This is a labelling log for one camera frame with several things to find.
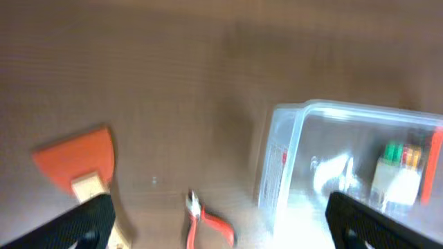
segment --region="red pliers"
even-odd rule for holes
[[[208,214],[205,211],[204,205],[200,204],[199,198],[192,190],[190,190],[186,196],[186,207],[190,217],[190,229],[186,240],[186,249],[194,249],[195,233],[199,221],[203,221],[213,229],[221,232],[231,247],[236,245],[237,237],[233,227],[223,219]]]

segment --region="red plier handle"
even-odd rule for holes
[[[190,219],[191,226],[188,233],[188,239],[186,241],[186,249],[194,249],[195,233],[197,231],[197,223],[199,222],[199,220],[209,225],[212,229],[222,233],[231,247],[235,246],[236,237],[233,227],[219,217],[208,214],[205,211],[204,206],[201,207],[199,218],[190,215]]]

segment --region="orange spatula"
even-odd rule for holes
[[[35,151],[38,168],[51,181],[83,203],[108,192],[114,174],[114,147],[108,128],[101,128]],[[131,243],[114,224],[108,247],[129,249]]]

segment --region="plastic bin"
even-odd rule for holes
[[[325,208],[334,190],[443,243],[440,157],[433,181],[428,166],[435,157],[434,135],[442,126],[443,116],[361,104],[312,100],[278,105],[258,202],[277,247],[333,248]],[[402,146],[397,151],[404,152],[401,165],[410,155],[408,146],[419,148],[414,168],[383,164],[393,142]],[[425,194],[429,183],[430,196]]]

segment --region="wooden handle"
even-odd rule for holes
[[[72,190],[74,191],[75,197],[80,203],[88,201],[89,199],[102,194],[108,193],[109,190],[100,180],[97,172],[88,174],[86,176],[79,177],[72,182]],[[121,229],[118,227],[117,223],[114,226],[109,235],[108,249],[130,249],[131,242],[128,241],[123,235]]]

